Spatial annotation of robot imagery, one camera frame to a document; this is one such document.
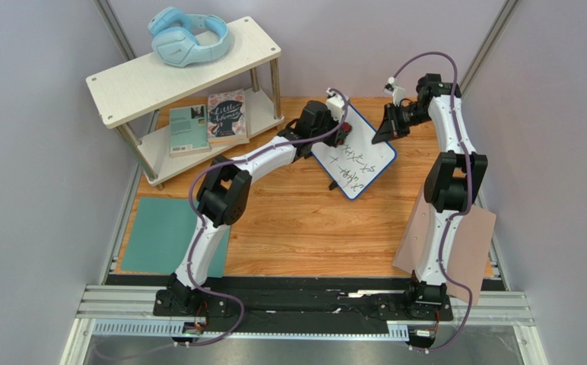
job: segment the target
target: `blue headphones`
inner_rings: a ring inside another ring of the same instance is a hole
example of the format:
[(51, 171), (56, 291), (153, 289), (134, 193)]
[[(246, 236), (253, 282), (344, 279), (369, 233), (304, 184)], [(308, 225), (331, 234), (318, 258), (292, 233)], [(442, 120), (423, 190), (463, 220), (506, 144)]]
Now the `blue headphones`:
[[(212, 46), (200, 46), (192, 34), (192, 28), (212, 30), (219, 41)], [(213, 61), (225, 55), (230, 48), (228, 27), (214, 15), (186, 14), (170, 6), (152, 19), (148, 29), (154, 37), (152, 49), (165, 63), (176, 67)]]

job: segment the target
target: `wooden shelf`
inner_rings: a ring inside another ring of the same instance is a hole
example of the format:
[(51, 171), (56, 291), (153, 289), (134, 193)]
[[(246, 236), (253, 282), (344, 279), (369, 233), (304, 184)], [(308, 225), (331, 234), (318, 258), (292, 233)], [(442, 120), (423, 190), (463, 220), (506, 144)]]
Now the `wooden shelf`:
[[(150, 53), (89, 76), (87, 85), (104, 125), (118, 127), (281, 54), (280, 47), (251, 17), (230, 22), (228, 29), (233, 45), (216, 61), (177, 68)], [(208, 31), (197, 39), (200, 44), (212, 44), (217, 36)]]
[[(244, 97), (246, 101), (246, 120), (250, 138), (271, 129), (282, 122), (283, 118), (274, 119), (273, 103), (263, 90), (254, 93), (251, 89), (247, 89), (244, 91)], [(150, 182), (152, 186), (171, 179), (191, 167), (194, 167), (233, 147), (216, 147), (210, 152), (203, 154), (170, 157), (168, 148), (168, 144), (170, 143), (170, 129), (167, 127), (158, 129), (157, 131), (144, 136), (141, 140), (143, 143), (138, 146), (138, 149), (158, 174), (158, 178)]]

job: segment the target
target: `book cover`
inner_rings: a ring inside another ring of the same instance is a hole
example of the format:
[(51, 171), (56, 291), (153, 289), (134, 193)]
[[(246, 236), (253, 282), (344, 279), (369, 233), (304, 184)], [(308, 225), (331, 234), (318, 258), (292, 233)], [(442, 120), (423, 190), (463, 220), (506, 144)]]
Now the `book cover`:
[(208, 97), (208, 142), (214, 146), (249, 143), (244, 90)]
[(170, 109), (170, 157), (209, 152), (206, 105)]

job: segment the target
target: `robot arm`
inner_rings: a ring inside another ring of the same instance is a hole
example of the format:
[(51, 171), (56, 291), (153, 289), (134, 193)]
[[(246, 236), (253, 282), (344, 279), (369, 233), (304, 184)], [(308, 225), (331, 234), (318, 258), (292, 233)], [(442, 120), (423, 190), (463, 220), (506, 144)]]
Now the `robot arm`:
[[(455, 129), (451, 114), (450, 92), (452, 84), (442, 82), (440, 75), (427, 74), (417, 82), (417, 101), (402, 105), (404, 89), (391, 78), (386, 91), (393, 96), (393, 102), (384, 109), (384, 117), (372, 143), (403, 138), (410, 133), (410, 127), (433, 120), (440, 154), (424, 183), (424, 199), (430, 204), (427, 242), (414, 280), (411, 282), (409, 306), (418, 309), (439, 309), (446, 298), (446, 278), (439, 269), (439, 251), (442, 247), (443, 267), (446, 270), (455, 233), (462, 216), (452, 219), (449, 231), (446, 222), (457, 212), (464, 212), (468, 199), (475, 199), (487, 169), (487, 157), (476, 154), (469, 141), (463, 123), (460, 90), (455, 87), (454, 109), (460, 136)], [(465, 172), (466, 148), (471, 164), (473, 191), (467, 191), (466, 176), (453, 176), (456, 169)]]
[[(260, 155), (262, 150), (273, 148), (273, 146), (287, 141), (289, 140), (285, 137), (276, 136), (262, 147), (231, 159), (237, 161), (250, 160), (250, 162), (238, 162), (220, 170), (211, 171), (206, 176), (197, 194), (197, 199), (200, 201), (198, 210), (204, 214), (204, 233), (199, 238), (196, 246), (193, 245), (196, 235), (192, 236), (186, 256), (183, 258), (181, 265), (174, 271), (176, 278), (185, 286), (195, 287), (187, 274), (188, 257), (192, 247), (195, 247), (195, 251), (192, 253), (192, 277), (197, 284), (202, 285), (208, 277), (208, 266), (211, 264), (213, 254), (217, 250), (221, 238), (230, 229), (230, 225), (240, 219), (244, 212), (249, 187), (271, 171), (294, 161), (296, 148), (290, 144), (274, 148)], [(257, 157), (251, 160), (250, 157), (255, 155)], [(220, 156), (214, 159), (213, 164), (225, 160), (226, 158)], [(231, 180), (232, 183), (224, 196), (225, 201), (220, 202), (217, 198), (221, 196), (219, 192), (222, 192), (224, 188), (221, 185), (222, 180)], [(195, 232), (199, 232), (201, 227), (201, 220), (197, 220)]]
[[(185, 314), (198, 309), (195, 284), (201, 286), (206, 281), (208, 267), (221, 238), (246, 209), (251, 185), (278, 167), (310, 156), (314, 143), (322, 142), (330, 147), (342, 144), (350, 131), (347, 123), (321, 141), (309, 139), (320, 138), (334, 129), (341, 120), (343, 106), (343, 99), (338, 95), (331, 95), (326, 104), (310, 101), (300, 118), (292, 121), (269, 143), (231, 160), (221, 155), (213, 160), (213, 166), (219, 163), (224, 166), (208, 172), (199, 188), (197, 210), (203, 216), (203, 222), (197, 221), (195, 235), (181, 264), (170, 276), (167, 290), (157, 292), (157, 304), (161, 308), (176, 309)], [(188, 275), (188, 266), (192, 279)]]

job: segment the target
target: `cardboard sheet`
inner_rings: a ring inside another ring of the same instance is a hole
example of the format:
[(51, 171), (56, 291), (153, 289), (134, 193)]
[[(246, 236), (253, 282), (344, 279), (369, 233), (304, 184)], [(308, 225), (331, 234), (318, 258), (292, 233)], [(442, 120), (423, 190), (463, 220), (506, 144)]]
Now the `cardboard sheet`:
[[(404, 237), (397, 249), (392, 266), (411, 273), (419, 263), (429, 225), (429, 204), (424, 201), (424, 186), (417, 194), (417, 200), (408, 220)], [(496, 215), (483, 208), (473, 206), (462, 218), (455, 234), (447, 272), (453, 280), (467, 285), (474, 294), (473, 303), (478, 304), (484, 277), (485, 265), (491, 245)], [(447, 283), (447, 293), (467, 302), (467, 291)]]

